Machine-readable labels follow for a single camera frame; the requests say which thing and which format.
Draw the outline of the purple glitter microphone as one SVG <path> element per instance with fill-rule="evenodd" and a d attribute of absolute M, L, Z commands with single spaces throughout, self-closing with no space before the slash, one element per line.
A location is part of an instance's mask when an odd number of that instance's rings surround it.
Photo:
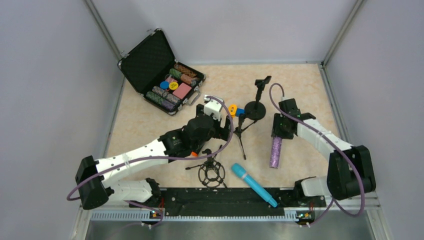
<path fill-rule="evenodd" d="M 272 146 L 269 159 L 269 167 L 277 169 L 280 165 L 280 156 L 282 149 L 283 139 L 281 137 L 275 136 L 272 139 Z"/>

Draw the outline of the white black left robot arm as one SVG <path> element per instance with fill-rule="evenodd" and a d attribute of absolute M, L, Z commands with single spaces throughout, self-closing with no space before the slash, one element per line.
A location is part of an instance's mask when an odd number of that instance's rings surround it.
<path fill-rule="evenodd" d="M 207 103 L 197 105 L 195 117 L 186 125 L 170 130 L 148 144 L 112 157 L 84 157 L 75 175 L 76 187 L 66 199 L 79 200 L 84 210 L 93 210 L 108 202 L 144 203 L 159 194 L 158 184 L 150 178 L 128 182 L 123 181 L 124 178 L 153 166 L 199 160 L 198 154 L 211 139 L 225 141 L 225 148 L 230 143 L 233 129 L 228 107 L 219 99 L 210 97 Z"/>

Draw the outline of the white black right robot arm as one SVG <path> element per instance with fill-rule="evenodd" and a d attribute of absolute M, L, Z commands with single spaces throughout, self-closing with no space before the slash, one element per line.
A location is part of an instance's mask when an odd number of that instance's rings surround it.
<path fill-rule="evenodd" d="M 310 143 L 328 161 L 326 176 L 308 177 L 295 182 L 298 198 L 332 196 L 345 200 L 376 189 L 371 153 L 364 145 L 354 146 L 327 130 L 314 115 L 302 113 L 293 98 L 278 104 L 274 114 L 274 139 L 292 140 L 295 136 Z"/>

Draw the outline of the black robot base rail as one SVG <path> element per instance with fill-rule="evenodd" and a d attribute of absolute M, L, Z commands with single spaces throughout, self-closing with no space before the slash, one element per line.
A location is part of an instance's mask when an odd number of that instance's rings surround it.
<path fill-rule="evenodd" d="M 143 205 L 163 208 L 170 217 L 268 217 L 283 216 L 289 208 L 326 207 L 323 196 L 299 198 L 293 189 L 268 187 L 277 207 L 263 200 L 253 189 L 181 188 L 157 191 Z"/>

